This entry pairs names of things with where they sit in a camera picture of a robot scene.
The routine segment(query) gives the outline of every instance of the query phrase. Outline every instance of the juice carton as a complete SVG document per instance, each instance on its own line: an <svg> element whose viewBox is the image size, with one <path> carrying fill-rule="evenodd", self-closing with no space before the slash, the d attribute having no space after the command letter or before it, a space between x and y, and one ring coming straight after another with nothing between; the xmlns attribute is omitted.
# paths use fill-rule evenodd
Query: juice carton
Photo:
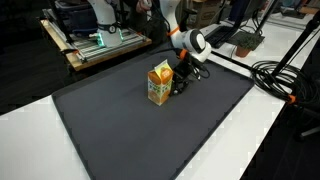
<svg viewBox="0 0 320 180"><path fill-rule="evenodd" d="M159 106L169 98L172 76L167 60L148 72L148 98Z"/></svg>

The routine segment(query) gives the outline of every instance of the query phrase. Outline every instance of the white table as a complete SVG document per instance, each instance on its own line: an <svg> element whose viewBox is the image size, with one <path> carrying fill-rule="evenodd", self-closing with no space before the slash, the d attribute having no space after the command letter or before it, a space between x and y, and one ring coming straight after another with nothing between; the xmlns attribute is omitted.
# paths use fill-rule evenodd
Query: white table
<svg viewBox="0 0 320 180"><path fill-rule="evenodd" d="M214 28L212 25L203 29ZM246 59L252 65L262 59L281 60L301 32L272 25L264 28L265 42ZM316 40L301 51L293 65L301 67ZM219 50L228 55L232 45ZM249 72L213 55L210 60L249 76ZM284 105L254 87L226 117L195 155L178 179L223 179L241 177ZM0 116L0 179L89 179L51 96Z"/></svg>

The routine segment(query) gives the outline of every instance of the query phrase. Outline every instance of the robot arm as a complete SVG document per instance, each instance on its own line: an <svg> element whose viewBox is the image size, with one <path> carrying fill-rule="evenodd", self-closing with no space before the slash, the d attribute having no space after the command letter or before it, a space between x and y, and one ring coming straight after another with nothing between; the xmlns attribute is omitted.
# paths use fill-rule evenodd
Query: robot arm
<svg viewBox="0 0 320 180"><path fill-rule="evenodd" d="M186 49L192 57L204 62L211 54L211 45L205 41L199 30L181 32L175 17L175 10L180 0L159 0L160 8L165 19L169 22L171 38L175 48Z"/></svg>
<svg viewBox="0 0 320 180"><path fill-rule="evenodd" d="M122 43L121 30L117 26L114 10L106 0L88 0L98 20L98 34L102 45L119 46Z"/></svg>

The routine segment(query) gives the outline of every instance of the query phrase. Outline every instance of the dark gray tabletop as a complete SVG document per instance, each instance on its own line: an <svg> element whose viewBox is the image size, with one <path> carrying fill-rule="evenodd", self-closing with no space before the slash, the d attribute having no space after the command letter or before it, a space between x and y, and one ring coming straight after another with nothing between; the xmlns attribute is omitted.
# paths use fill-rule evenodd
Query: dark gray tabletop
<svg viewBox="0 0 320 180"><path fill-rule="evenodd" d="M173 52L139 56L53 94L92 179L174 179L253 86L210 63L209 79L159 107L147 97L147 72L164 59L178 63Z"/></svg>

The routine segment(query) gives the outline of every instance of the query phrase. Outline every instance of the wooden table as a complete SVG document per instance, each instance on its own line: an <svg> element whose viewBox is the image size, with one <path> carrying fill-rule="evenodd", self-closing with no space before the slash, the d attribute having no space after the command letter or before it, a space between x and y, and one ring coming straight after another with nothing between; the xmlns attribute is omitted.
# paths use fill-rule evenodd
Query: wooden table
<svg viewBox="0 0 320 180"><path fill-rule="evenodd" d="M50 35L50 37L53 39L53 41L57 44L57 46L59 47L60 50L69 49L67 43L59 36L59 34L56 32L56 30L50 25L48 20L41 20L41 24L42 24L43 28L45 29L45 31ZM141 43L139 43L136 46L130 46L120 52L109 53L106 56L103 56L97 60L88 61L88 62L84 62L84 63L82 63L80 61L80 59L73 53L66 54L66 58L68 60L68 63L72 66L72 68L75 71L80 71L82 69L91 67L91 66L99 64L101 62L113 59L113 58L120 56L122 54L137 50L142 47L145 47L147 45L150 45L151 43L152 43L151 39L146 38L145 41L141 41Z"/></svg>

